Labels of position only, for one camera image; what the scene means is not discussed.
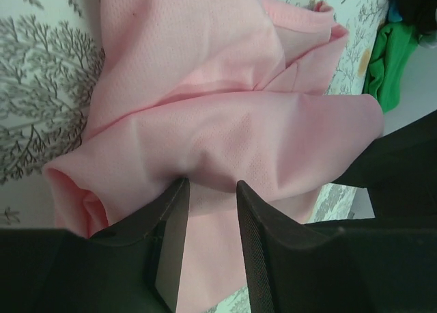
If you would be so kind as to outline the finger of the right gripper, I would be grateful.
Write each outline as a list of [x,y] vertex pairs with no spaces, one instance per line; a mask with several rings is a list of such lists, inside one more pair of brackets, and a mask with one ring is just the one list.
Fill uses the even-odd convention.
[[338,185],[366,188],[379,217],[436,216],[436,112],[374,140]]

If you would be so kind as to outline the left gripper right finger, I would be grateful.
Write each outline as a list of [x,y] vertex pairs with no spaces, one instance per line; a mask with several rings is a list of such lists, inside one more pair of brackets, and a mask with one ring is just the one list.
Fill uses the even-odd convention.
[[435,312],[436,218],[301,224],[244,181],[238,221],[252,312]]

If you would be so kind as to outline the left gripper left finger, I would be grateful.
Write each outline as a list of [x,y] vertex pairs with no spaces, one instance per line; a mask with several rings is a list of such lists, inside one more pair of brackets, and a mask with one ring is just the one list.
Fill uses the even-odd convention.
[[89,238],[64,229],[1,230],[2,312],[175,312],[190,183]]

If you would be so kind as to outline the pink t shirt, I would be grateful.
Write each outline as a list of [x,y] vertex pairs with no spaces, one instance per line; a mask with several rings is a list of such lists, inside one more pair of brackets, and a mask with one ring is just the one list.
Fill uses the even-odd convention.
[[82,144],[44,166],[81,236],[191,182],[178,312],[245,285],[236,185],[304,223],[383,132],[368,95],[329,95],[348,31],[324,2],[100,0],[104,67]]

